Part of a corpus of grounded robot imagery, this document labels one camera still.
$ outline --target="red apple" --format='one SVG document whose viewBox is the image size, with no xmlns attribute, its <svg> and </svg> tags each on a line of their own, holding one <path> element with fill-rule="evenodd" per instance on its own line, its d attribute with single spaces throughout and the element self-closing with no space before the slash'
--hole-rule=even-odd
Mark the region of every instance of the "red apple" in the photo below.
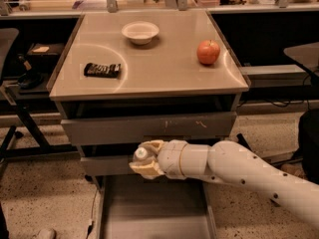
<svg viewBox="0 0 319 239">
<path fill-rule="evenodd" d="M 202 41 L 197 48 L 198 60 L 204 65 L 216 62 L 220 54 L 219 45 L 213 40 Z"/>
</svg>

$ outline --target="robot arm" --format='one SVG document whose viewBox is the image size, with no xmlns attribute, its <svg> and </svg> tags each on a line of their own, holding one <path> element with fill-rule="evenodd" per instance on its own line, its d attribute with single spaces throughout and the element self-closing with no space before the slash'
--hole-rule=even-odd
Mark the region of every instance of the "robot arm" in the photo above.
<svg viewBox="0 0 319 239">
<path fill-rule="evenodd" d="M 276 169 L 236 142 L 148 141 L 139 146 L 130 167 L 147 179 L 195 178 L 260 192 L 319 229 L 319 186 Z"/>
</svg>

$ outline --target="speckled floor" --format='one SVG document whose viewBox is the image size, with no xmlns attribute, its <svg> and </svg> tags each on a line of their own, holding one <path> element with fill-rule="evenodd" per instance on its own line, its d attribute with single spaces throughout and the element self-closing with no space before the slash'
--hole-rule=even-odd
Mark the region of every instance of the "speckled floor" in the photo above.
<svg viewBox="0 0 319 239">
<path fill-rule="evenodd" d="M 302 112 L 286 110 L 263 115 L 240 115 L 230 139 L 242 133 L 262 157 L 291 152 L 298 146 Z M 15 147 L 32 146 L 28 131 Z M 68 142 L 59 125 L 41 130 L 51 143 Z M 0 128 L 3 139 L 6 127 Z M 209 185 L 209 197 L 220 239 L 317 239 L 319 231 L 260 194 L 226 185 Z M 9 159 L 0 167 L 0 200 L 11 239 L 32 239 L 52 227 L 59 239 L 85 239 L 91 217 L 96 218 L 99 193 L 85 179 L 77 153 Z M 89 238 L 96 238 L 96 227 Z"/>
</svg>

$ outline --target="desk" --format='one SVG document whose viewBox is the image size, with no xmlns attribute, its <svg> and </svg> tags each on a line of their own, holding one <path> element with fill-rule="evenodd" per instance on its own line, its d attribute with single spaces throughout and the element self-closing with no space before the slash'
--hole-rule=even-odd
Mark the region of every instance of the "desk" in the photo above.
<svg viewBox="0 0 319 239">
<path fill-rule="evenodd" d="M 121 34 L 123 26 L 139 20 L 159 26 L 159 35 L 144 46 Z M 208 67 L 196 57 L 205 39 L 215 39 L 221 48 L 218 61 Z M 89 62 L 121 63 L 121 75 L 87 78 Z M 86 173 L 100 189 L 99 238 L 141 238 L 140 233 L 144 238 L 213 238 L 201 182 L 145 183 L 128 175 L 128 163 L 141 141 L 228 136 L 240 95 L 247 90 L 205 11 L 86 14 L 50 98 Z M 109 211 L 106 225 L 104 209 Z"/>
<path fill-rule="evenodd" d="M 13 135 L 16 131 L 16 126 L 11 126 L 5 139 L 2 142 L 0 147 L 0 157 L 7 158 L 7 157 L 16 157 L 22 155 L 36 155 L 36 154 L 45 154 L 45 153 L 58 153 L 58 152 L 66 152 L 66 151 L 73 151 L 74 148 L 71 147 L 69 144 L 62 144 L 62 145 L 51 145 L 41 133 L 39 128 L 37 127 L 36 123 L 31 118 L 28 110 L 21 104 L 16 103 L 18 99 L 16 96 L 12 95 L 12 90 L 19 90 L 19 88 L 10 88 L 6 82 L 3 81 L 2 76 L 4 75 L 4 65 L 7 58 L 7 54 L 16 40 L 19 31 L 15 28 L 7 28 L 7 29 L 0 29 L 0 92 L 3 96 L 7 99 L 7 101 L 12 106 L 13 110 L 15 111 L 16 115 L 20 119 L 20 121 L 24 124 L 24 126 L 28 129 L 28 131 L 32 134 L 34 139 L 39 144 L 39 147 L 34 148 L 19 148 L 19 149 L 7 149 Z M 25 100 L 33 99 L 28 98 L 28 95 L 25 95 Z"/>
<path fill-rule="evenodd" d="M 124 25 L 138 20 L 159 26 L 159 35 L 144 46 L 121 34 Z M 208 67 L 196 57 L 205 39 L 215 39 L 221 48 L 218 61 Z M 87 78 L 89 62 L 121 63 L 121 76 Z M 118 157 L 114 148 L 99 149 L 102 145 L 228 136 L 247 90 L 205 11 L 98 12 L 85 15 L 50 98 L 87 174 L 100 176 L 130 173 L 128 157 Z"/>
</svg>

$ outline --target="drawer front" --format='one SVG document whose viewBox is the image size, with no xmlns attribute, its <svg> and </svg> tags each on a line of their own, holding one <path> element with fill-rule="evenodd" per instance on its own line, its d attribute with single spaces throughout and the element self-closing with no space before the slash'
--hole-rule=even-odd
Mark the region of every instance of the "drawer front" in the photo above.
<svg viewBox="0 0 319 239">
<path fill-rule="evenodd" d="M 73 145 L 141 142 L 152 138 L 220 138 L 228 136 L 236 112 L 111 119 L 63 119 Z"/>
<path fill-rule="evenodd" d="M 129 166 L 132 156 L 82 157 L 81 163 L 89 176 L 134 174 Z"/>
</svg>

